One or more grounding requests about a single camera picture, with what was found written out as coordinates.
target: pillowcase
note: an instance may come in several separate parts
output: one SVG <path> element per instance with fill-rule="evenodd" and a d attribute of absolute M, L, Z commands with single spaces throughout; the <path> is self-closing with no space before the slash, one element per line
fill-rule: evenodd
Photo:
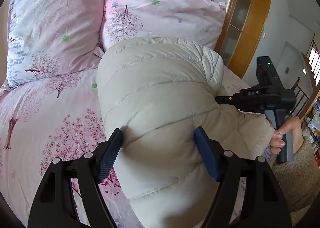
<path fill-rule="evenodd" d="M 105 0 L 11 0 L 10 87 L 98 67 Z"/>
<path fill-rule="evenodd" d="M 105 50 L 140 36 L 174 36 L 214 48 L 226 13 L 210 0 L 106 0 L 100 39 Z"/>

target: jacket sleeve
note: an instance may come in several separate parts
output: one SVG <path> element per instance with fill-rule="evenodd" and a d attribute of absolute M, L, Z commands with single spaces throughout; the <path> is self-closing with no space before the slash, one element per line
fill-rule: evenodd
<path fill-rule="evenodd" d="M 293 162 L 273 167 L 290 213 L 311 205 L 320 190 L 320 170 L 311 144 L 304 139 Z"/>

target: blue gripper pad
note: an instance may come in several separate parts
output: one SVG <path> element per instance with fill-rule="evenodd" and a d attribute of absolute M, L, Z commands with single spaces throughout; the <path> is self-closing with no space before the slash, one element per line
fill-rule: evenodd
<path fill-rule="evenodd" d="M 204 134 L 201 131 L 201 128 L 196 128 L 195 130 L 195 142 L 208 174 L 212 176 L 215 181 L 218 182 L 220 179 L 218 162 L 208 144 L 208 142 L 210 142 L 210 139 L 207 136 L 204 136 Z"/>
<path fill-rule="evenodd" d="M 109 176 L 110 170 L 116 160 L 116 157 L 119 153 L 119 150 L 122 146 L 123 142 L 123 134 L 122 131 L 119 130 L 114 138 L 111 140 L 108 148 L 103 154 L 100 162 L 99 162 L 99 174 L 98 181 L 101 183 L 105 178 Z"/>

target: silver screw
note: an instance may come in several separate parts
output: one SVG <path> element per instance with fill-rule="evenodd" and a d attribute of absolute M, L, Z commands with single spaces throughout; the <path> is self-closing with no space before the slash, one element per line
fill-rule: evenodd
<path fill-rule="evenodd" d="M 265 159 L 263 156 L 258 156 L 257 159 L 258 159 L 258 161 L 261 162 L 261 163 L 263 163 L 263 162 L 266 161 L 266 159 Z"/>
<path fill-rule="evenodd" d="M 226 150 L 224 152 L 224 155 L 227 156 L 227 157 L 232 157 L 233 156 L 233 152 L 232 151 L 229 151 L 229 150 Z"/>
<path fill-rule="evenodd" d="M 87 153 L 84 154 L 84 157 L 85 157 L 85 158 L 90 158 L 90 157 L 92 157 L 92 156 L 93 156 L 93 153 L 92 153 L 92 152 L 87 152 Z"/>
<path fill-rule="evenodd" d="M 60 162 L 60 159 L 58 157 L 55 157 L 53 160 L 52 160 L 52 163 L 54 164 L 57 164 Z"/>

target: gray handle grip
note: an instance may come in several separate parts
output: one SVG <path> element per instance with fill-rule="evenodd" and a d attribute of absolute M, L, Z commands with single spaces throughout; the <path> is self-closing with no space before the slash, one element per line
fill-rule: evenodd
<path fill-rule="evenodd" d="M 266 118 L 271 121 L 272 126 L 275 129 L 278 129 L 285 122 L 285 120 L 289 118 L 288 115 L 284 114 L 283 110 L 276 110 L 275 112 L 273 110 L 265 110 L 264 114 Z M 289 131 L 287 134 L 283 135 L 282 140 L 286 145 L 281 148 L 280 153 L 277 155 L 277 161 L 279 163 L 292 162 L 294 160 L 292 131 Z"/>

